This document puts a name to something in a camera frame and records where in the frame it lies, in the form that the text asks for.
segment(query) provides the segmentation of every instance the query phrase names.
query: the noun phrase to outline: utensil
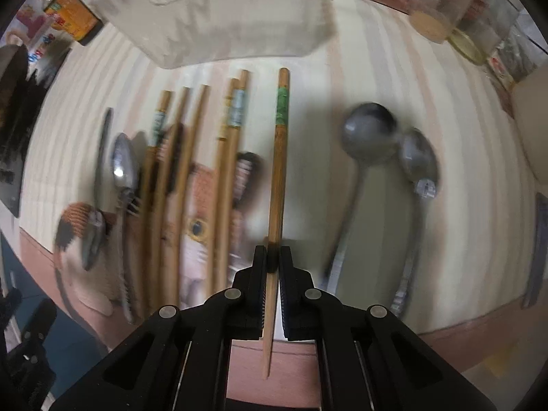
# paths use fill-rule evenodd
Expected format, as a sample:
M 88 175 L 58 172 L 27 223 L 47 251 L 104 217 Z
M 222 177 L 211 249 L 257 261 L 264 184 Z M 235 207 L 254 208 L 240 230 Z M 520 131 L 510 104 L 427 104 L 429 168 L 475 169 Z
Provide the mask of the utensil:
M 219 201 L 219 255 L 217 273 L 215 274 L 216 291 L 227 288 L 226 277 L 230 260 L 230 221 L 232 212 L 232 197 L 234 194 L 234 180 L 238 160 L 240 129 L 243 123 L 246 88 L 249 80 L 249 71 L 242 70 L 239 86 L 232 93 L 232 105 L 226 132 L 226 178 Z
M 179 135 L 179 125 L 183 119 L 183 114 L 186 110 L 188 102 L 188 94 L 190 90 L 183 88 L 183 95 L 177 108 L 175 120 L 168 138 L 167 150 L 162 162 L 160 162 L 160 170 L 158 170 L 157 187 L 154 193 L 154 218 L 152 223 L 152 239 L 150 246 L 150 267 L 161 267 L 162 260 L 162 230 L 164 225 L 165 216 L 165 200 L 169 184 L 169 176 L 171 174 L 171 164 L 173 154 L 175 153 L 175 144 L 177 143 L 177 136 Z
M 226 123 L 232 103 L 232 93 L 238 86 L 238 79 L 231 79 L 228 86 L 228 94 L 225 97 L 226 113 L 221 120 L 221 129 L 217 138 L 217 155 L 215 158 L 215 173 L 213 174 L 213 196 L 209 211 L 209 233 L 207 235 L 207 265 L 205 273 L 205 297 L 209 298 L 215 293 L 215 261 L 217 245 L 217 229 L 219 228 L 218 213 L 220 208 L 220 191 L 224 187 L 226 178 Z
M 266 264 L 265 322 L 262 332 L 262 378 L 270 375 L 272 343 L 278 294 L 278 253 L 282 242 L 283 206 L 286 197 L 287 125 L 289 117 L 289 70 L 278 74 L 278 99 L 274 132 L 274 158 L 270 188 L 269 236 Z
M 156 161 L 156 153 L 158 151 L 158 142 L 160 141 L 160 134 L 162 132 L 165 120 L 165 112 L 168 110 L 169 102 L 172 98 L 171 91 L 162 91 L 160 95 L 160 101 L 158 102 L 158 108 L 154 113 L 154 119 L 152 120 L 152 129 L 149 136 L 149 144 L 146 147 L 145 161 L 142 166 L 142 177 L 141 177 L 141 209 L 139 211 L 139 229 L 138 229 L 138 245 L 139 245 L 139 262 L 137 271 L 141 274 L 147 272 L 147 277 L 149 280 L 149 286 L 154 286 L 152 290 L 149 290 L 148 295 L 146 295 L 146 286 L 142 286 L 143 294 L 143 304 L 144 310 L 148 309 L 148 314 L 153 314 L 155 312 L 154 304 L 158 303 L 155 300 L 155 292 L 158 289 L 158 267 L 152 266 L 152 264 L 147 265 L 147 258 L 149 256 L 149 209 L 151 204 L 151 184 L 152 184 L 152 170 L 154 168 L 154 162 Z
M 183 231 L 183 222 L 185 218 L 186 207 L 186 189 L 188 186 L 188 176 L 190 175 L 190 168 L 192 164 L 192 157 L 194 155 L 194 148 L 196 143 L 196 136 L 200 126 L 202 125 L 202 117 L 205 112 L 206 103 L 209 97 L 209 86 L 202 85 L 202 92 L 198 107 L 194 113 L 192 119 L 192 126 L 188 129 L 188 134 L 184 137 L 183 152 L 179 161 L 179 168 L 177 169 L 177 180 L 175 182 L 175 224 L 174 233 L 171 234 L 171 242 L 169 243 L 169 249 L 171 253 L 166 256 L 161 267 L 161 286 L 153 286 L 155 289 L 155 295 L 153 296 L 156 308 L 161 307 L 163 304 L 174 304 L 179 306 L 179 287 L 180 283 L 180 267 L 183 266 L 181 254 L 181 233 Z
M 120 206 L 117 212 L 116 225 L 118 235 L 118 268 L 120 285 L 122 291 L 122 308 L 125 319 L 133 323 L 135 321 L 134 308 L 132 305 L 132 283 L 131 272 L 126 258 L 127 233 L 126 216 L 128 205 L 135 197 L 135 190 L 138 184 L 139 168 L 133 151 L 132 144 L 124 133 L 120 133 L 114 142 L 114 150 L 111 158 L 112 174 L 114 185 L 119 191 Z M 139 268 L 135 271 L 135 286 L 142 283 Z
M 411 236 L 409 237 L 402 278 L 392 306 L 390 306 L 391 312 L 396 317 L 401 317 L 405 313 L 409 303 L 410 286 L 413 283 L 413 274 L 420 255 L 424 233 L 426 208 L 430 200 L 436 197 L 439 185 L 436 154 L 428 139 L 416 128 L 410 129 L 402 137 L 399 147 L 399 163 L 407 179 L 412 182 L 413 192 L 416 196 L 414 196 Z
M 398 124 L 378 103 L 364 103 L 352 110 L 342 125 L 341 145 L 356 163 L 356 181 L 346 206 L 335 245 L 324 271 L 322 288 L 335 295 L 348 245 L 350 228 L 367 169 L 388 160 L 397 149 Z
M 102 163 L 105 155 L 106 139 L 109 136 L 110 124 L 112 121 L 112 108 L 107 108 L 105 119 L 99 140 L 99 150 L 97 152 L 97 163 L 95 164 L 95 181 L 93 183 L 93 206 L 89 212 L 88 222 L 84 229 L 82 238 L 82 265 L 84 270 L 90 270 L 97 261 L 101 250 L 101 245 L 105 241 L 105 217 L 98 210 L 99 193 L 102 180 Z
M 534 306 L 539 300 L 544 282 L 544 266 L 548 250 L 548 198 L 542 193 L 536 193 L 536 225 L 535 244 L 527 288 L 523 294 L 521 309 Z

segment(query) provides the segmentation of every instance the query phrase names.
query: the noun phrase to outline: metal spoon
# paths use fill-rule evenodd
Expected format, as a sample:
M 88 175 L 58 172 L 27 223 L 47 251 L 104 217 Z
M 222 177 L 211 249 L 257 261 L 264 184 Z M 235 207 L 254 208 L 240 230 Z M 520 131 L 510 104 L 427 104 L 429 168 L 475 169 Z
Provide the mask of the metal spoon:
M 325 266 L 322 288 L 335 294 L 345 258 L 350 227 L 363 189 L 367 169 L 389 159 L 397 149 L 398 125 L 393 115 L 378 103 L 356 107 L 342 125 L 342 148 L 356 162 L 356 181 L 346 207 L 335 245 Z
M 409 303 L 410 287 L 423 239 L 426 208 L 430 200 L 436 197 L 439 184 L 438 162 L 434 150 L 428 139 L 416 128 L 412 128 L 402 137 L 399 162 L 407 179 L 413 183 L 413 192 L 416 196 L 414 196 L 411 236 L 402 278 L 390 306 L 391 312 L 396 317 L 401 317 L 405 313 Z
M 122 291 L 122 308 L 125 319 L 133 323 L 135 316 L 132 307 L 132 283 L 130 269 L 126 259 L 126 212 L 128 205 L 135 197 L 135 190 L 138 183 L 139 169 L 132 144 L 124 133 L 120 133 L 114 143 L 112 151 L 112 174 L 114 176 L 114 185 L 119 191 L 120 206 L 116 225 L 119 231 L 118 236 L 118 267 L 120 276 L 120 285 Z
M 99 193 L 101 190 L 102 162 L 105 154 L 106 138 L 109 135 L 110 123 L 112 120 L 112 108 L 108 108 L 105 113 L 105 120 L 101 131 L 99 141 L 99 150 L 97 152 L 97 163 L 95 164 L 95 181 L 93 183 L 93 208 L 89 212 L 88 222 L 84 229 L 82 237 L 82 266 L 85 270 L 90 270 L 97 261 L 97 256 L 101 250 L 101 245 L 105 241 L 105 217 L 98 210 Z

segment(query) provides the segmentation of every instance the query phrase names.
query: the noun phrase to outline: screw head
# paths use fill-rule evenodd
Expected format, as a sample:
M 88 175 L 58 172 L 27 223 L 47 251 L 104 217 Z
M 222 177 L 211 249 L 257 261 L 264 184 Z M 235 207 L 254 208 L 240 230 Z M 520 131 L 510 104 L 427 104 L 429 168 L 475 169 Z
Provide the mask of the screw head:
M 164 306 L 160 309 L 160 317 L 171 318 L 177 313 L 177 309 L 173 306 Z
M 386 309 L 378 304 L 369 309 L 369 313 L 375 318 L 384 318 L 388 314 Z
M 237 298 L 240 298 L 242 296 L 242 293 L 239 289 L 236 289 L 234 287 L 231 287 L 230 289 L 227 289 L 225 291 L 225 297 L 227 297 L 229 300 L 235 300 Z
M 322 291 L 318 289 L 307 289 L 305 292 L 305 296 L 309 300 L 319 300 L 322 296 Z

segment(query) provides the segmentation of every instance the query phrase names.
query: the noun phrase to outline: wooden chopstick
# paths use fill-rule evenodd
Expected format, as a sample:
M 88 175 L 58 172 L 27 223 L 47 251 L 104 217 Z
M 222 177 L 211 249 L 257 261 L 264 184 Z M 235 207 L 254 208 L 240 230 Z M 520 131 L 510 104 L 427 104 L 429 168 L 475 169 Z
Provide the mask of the wooden chopstick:
M 217 270 L 215 273 L 215 290 L 220 292 L 226 289 L 228 262 L 230 260 L 230 223 L 232 214 L 232 198 L 234 197 L 234 180 L 238 159 L 240 129 L 243 122 L 245 95 L 249 79 L 249 71 L 242 70 L 239 85 L 232 93 L 228 128 L 226 131 L 226 176 L 220 188 L 219 200 L 219 228 L 217 254 Z
M 149 208 L 150 208 L 150 185 L 152 180 L 152 170 L 154 168 L 154 161 L 156 160 L 156 152 L 158 150 L 158 140 L 160 139 L 160 133 L 165 120 L 165 112 L 168 110 L 169 103 L 171 102 L 173 93 L 171 91 L 162 91 L 160 101 L 158 103 L 158 109 L 154 114 L 154 120 L 152 122 L 152 129 L 149 138 L 149 144 L 146 148 L 145 162 L 142 168 L 141 177 L 141 207 L 139 209 L 139 229 L 138 229 L 138 265 L 135 277 L 135 298 L 136 298 L 136 310 L 139 317 L 144 320 L 149 316 L 150 310 L 150 293 L 147 295 L 147 286 L 145 285 L 145 279 L 149 278 L 149 289 L 153 284 L 150 280 L 150 266 L 147 267 L 147 257 L 149 255 L 148 245 L 149 240 Z
M 265 325 L 262 331 L 262 377 L 270 375 L 272 343 L 276 322 L 278 295 L 278 253 L 282 241 L 283 206 L 286 196 L 287 123 L 289 115 L 289 70 L 282 68 L 278 75 L 278 101 L 276 130 L 274 133 L 274 158 L 270 189 L 269 237 L 265 295 Z
M 217 221 L 217 213 L 219 211 L 220 200 L 220 188 L 224 186 L 223 182 L 226 176 L 226 123 L 228 121 L 228 115 L 230 105 L 232 101 L 232 93 L 238 86 L 238 79 L 231 79 L 228 86 L 228 93 L 226 95 L 226 112 L 221 120 L 221 129 L 219 131 L 219 137 L 217 138 L 217 155 L 215 158 L 215 173 L 213 174 L 213 196 L 211 200 L 211 206 L 209 208 L 209 234 L 207 236 L 207 265 L 205 273 L 205 297 L 209 298 L 213 295 L 215 289 L 215 250 L 217 244 L 217 229 L 219 223 Z
M 152 223 L 152 237 L 150 244 L 150 268 L 155 273 L 159 272 L 162 260 L 162 230 L 164 225 L 165 200 L 169 184 L 169 175 L 171 172 L 171 163 L 173 154 L 175 153 L 175 145 L 177 142 L 177 135 L 179 133 L 179 124 L 181 123 L 186 110 L 189 93 L 190 90 L 187 87 L 183 88 L 183 95 L 181 96 L 181 101 L 179 102 L 179 106 L 175 114 L 172 130 L 169 133 L 164 160 L 160 162 L 160 168 L 158 170 L 158 180 L 156 182 L 157 185 L 153 202 L 154 207 L 152 210 L 154 212 L 154 218 Z
M 169 250 L 166 255 L 164 265 L 161 270 L 162 277 L 162 292 L 157 292 L 157 296 L 154 298 L 157 302 L 163 299 L 165 304 L 173 304 L 179 307 L 179 287 L 180 276 L 179 266 L 183 265 L 181 257 L 181 233 L 183 231 L 183 222 L 185 218 L 186 207 L 186 189 L 188 185 L 188 176 L 192 165 L 192 157 L 194 154 L 194 148 L 196 143 L 196 136 L 200 125 L 202 123 L 202 117 L 206 110 L 206 103 L 209 96 L 209 86 L 202 85 L 202 92 L 200 94 L 200 100 L 198 107 L 194 113 L 192 119 L 192 125 L 188 129 L 188 134 L 185 134 L 183 152 L 179 161 L 179 168 L 177 171 L 177 181 L 175 184 L 175 223 L 173 234 L 170 236 Z

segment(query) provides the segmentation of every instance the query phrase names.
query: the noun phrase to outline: table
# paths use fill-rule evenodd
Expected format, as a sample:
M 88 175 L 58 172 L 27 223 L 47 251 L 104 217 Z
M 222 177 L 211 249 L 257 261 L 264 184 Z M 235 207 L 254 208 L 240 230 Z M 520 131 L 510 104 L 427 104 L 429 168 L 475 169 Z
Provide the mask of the table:
M 63 209 L 70 202 L 92 199 L 105 108 L 114 108 L 112 144 L 121 131 L 129 137 L 149 131 L 162 89 L 179 95 L 183 85 L 197 89 L 209 84 L 212 93 L 196 161 L 212 167 L 226 84 L 242 68 L 252 77 L 240 149 L 257 153 L 264 163 L 259 194 L 246 215 L 246 234 L 250 243 L 261 242 L 268 224 L 277 73 L 284 66 L 291 71 L 284 240 L 296 264 L 315 276 L 320 273 L 353 174 L 352 162 L 338 143 L 338 128 L 347 109 L 375 101 L 390 109 L 402 127 L 420 128 L 440 163 L 441 188 L 427 218 L 406 324 L 425 334 L 432 345 L 441 342 L 447 349 L 452 341 L 448 336 L 456 332 L 462 337 L 480 322 L 485 326 L 493 311 L 498 311 L 499 321 L 501 310 L 511 310 L 505 317 L 523 318 L 515 304 L 527 282 L 534 193 L 542 187 L 535 183 L 516 126 L 500 108 L 487 77 L 448 43 L 437 45 L 417 34 L 404 14 L 364 0 L 331 2 L 334 36 L 301 58 L 241 59 L 162 70 L 111 25 L 86 48 L 75 45 L 47 95 L 25 168 L 18 225 L 25 248 L 21 253 L 26 252 L 23 263 L 35 279 L 46 279 L 48 263 L 40 267 L 38 254 L 53 250 Z M 110 181 L 106 167 L 103 180 Z M 113 189 L 104 189 L 101 208 L 114 207 Z M 409 219 L 409 186 L 397 162 L 372 169 L 341 275 L 343 302 L 358 307 L 390 303 L 401 274 Z M 535 311 L 544 313 L 542 308 Z M 127 332 L 109 336 L 108 323 L 120 316 L 106 321 L 81 305 L 76 309 L 103 340 L 114 343 Z M 459 368 L 477 363 L 502 344 L 487 342 L 488 335 L 498 334 L 482 329 L 481 347 Z M 444 356 L 458 365 L 462 353 L 447 351 Z M 309 399 L 300 406 L 313 403 L 314 397 Z M 267 402 L 287 403 L 282 398 Z

